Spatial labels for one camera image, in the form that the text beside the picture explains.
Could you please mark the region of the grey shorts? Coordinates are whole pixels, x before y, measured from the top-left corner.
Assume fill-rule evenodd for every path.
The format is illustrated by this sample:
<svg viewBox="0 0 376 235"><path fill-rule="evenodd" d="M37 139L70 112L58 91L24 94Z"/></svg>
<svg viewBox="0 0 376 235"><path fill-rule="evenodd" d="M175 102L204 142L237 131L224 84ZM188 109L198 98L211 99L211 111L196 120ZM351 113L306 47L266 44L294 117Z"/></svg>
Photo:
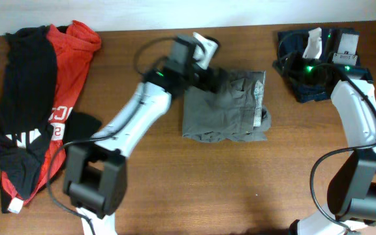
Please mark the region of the grey shorts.
<svg viewBox="0 0 376 235"><path fill-rule="evenodd" d="M266 141L272 116L263 104L266 71L230 70L219 91L184 94L182 137L203 143Z"/></svg>

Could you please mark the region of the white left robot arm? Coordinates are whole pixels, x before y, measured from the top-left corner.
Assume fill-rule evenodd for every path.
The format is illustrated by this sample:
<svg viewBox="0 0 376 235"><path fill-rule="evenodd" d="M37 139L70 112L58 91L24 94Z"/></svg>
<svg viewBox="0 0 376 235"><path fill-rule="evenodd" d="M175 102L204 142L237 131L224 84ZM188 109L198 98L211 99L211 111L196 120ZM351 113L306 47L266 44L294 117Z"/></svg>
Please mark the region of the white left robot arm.
<svg viewBox="0 0 376 235"><path fill-rule="evenodd" d="M67 147L63 192L84 234L115 234L115 212L127 190L127 159L172 101L190 87L217 91L223 72L211 69L217 39L198 33L169 38L168 55L141 73L134 95L114 119L93 136Z"/></svg>

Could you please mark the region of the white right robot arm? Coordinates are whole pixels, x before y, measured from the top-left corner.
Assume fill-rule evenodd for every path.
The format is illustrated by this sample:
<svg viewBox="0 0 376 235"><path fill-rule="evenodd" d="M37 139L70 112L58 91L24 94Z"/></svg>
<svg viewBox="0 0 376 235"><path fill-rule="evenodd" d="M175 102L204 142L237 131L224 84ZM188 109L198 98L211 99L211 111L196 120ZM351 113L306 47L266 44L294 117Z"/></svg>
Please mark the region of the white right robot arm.
<svg viewBox="0 0 376 235"><path fill-rule="evenodd" d="M273 63L297 101L329 100L339 113L348 154L331 179L327 203L294 221L289 234L359 234L376 226L376 100L373 77L360 63L352 28L281 31Z"/></svg>

